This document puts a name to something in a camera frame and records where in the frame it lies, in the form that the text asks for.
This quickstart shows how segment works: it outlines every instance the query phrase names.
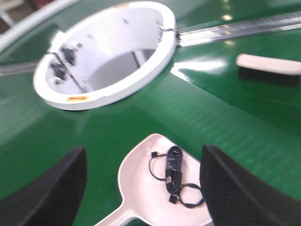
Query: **brush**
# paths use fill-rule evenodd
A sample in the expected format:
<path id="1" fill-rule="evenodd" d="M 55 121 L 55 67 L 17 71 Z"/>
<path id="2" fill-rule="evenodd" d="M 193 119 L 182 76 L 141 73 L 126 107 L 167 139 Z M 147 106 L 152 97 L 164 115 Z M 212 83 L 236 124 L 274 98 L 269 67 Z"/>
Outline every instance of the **brush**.
<path id="1" fill-rule="evenodd" d="M 240 78 L 287 86 L 301 84 L 301 62 L 298 61 L 239 54 L 236 64 Z"/>

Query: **cable connector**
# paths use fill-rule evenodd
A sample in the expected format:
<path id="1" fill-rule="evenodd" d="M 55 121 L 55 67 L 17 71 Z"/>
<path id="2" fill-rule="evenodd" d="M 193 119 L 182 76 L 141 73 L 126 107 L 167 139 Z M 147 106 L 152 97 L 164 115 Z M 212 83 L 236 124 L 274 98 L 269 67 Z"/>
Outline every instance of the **cable connector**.
<path id="1" fill-rule="evenodd" d="M 158 156 L 158 152 L 152 152 L 152 153 L 151 153 L 151 157 L 152 157 L 152 158 L 156 158 L 157 156 Z"/>
<path id="2" fill-rule="evenodd" d="M 169 201 L 173 204 L 176 204 L 178 202 L 178 197 L 171 194 L 169 197 Z"/>

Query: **dustpan handle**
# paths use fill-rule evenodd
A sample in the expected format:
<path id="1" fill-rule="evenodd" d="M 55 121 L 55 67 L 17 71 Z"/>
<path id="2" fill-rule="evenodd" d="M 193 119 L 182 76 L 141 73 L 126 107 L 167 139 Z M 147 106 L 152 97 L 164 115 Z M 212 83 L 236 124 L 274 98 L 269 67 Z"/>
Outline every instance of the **dustpan handle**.
<path id="1" fill-rule="evenodd" d="M 122 203 L 118 209 L 106 216 L 94 226 L 125 226 L 134 219 L 133 211 Z"/>

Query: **yellow sticker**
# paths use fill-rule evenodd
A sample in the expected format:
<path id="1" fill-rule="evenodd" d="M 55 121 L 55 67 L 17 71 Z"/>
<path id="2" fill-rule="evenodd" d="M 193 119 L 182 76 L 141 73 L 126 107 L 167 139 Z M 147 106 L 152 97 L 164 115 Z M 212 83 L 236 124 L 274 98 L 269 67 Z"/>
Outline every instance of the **yellow sticker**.
<path id="1" fill-rule="evenodd" d="M 75 96 L 75 97 L 68 97 L 67 101 L 85 101 L 88 100 L 87 96 Z"/>

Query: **white brush handle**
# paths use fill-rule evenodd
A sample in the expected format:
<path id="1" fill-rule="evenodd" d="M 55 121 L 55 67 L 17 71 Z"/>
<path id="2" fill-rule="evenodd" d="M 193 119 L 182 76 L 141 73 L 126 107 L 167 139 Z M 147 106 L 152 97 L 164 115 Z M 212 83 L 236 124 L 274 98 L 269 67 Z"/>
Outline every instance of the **white brush handle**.
<path id="1" fill-rule="evenodd" d="M 239 54 L 236 58 L 236 64 L 240 67 L 259 71 L 286 75 L 301 75 L 301 62 L 299 61 Z"/>

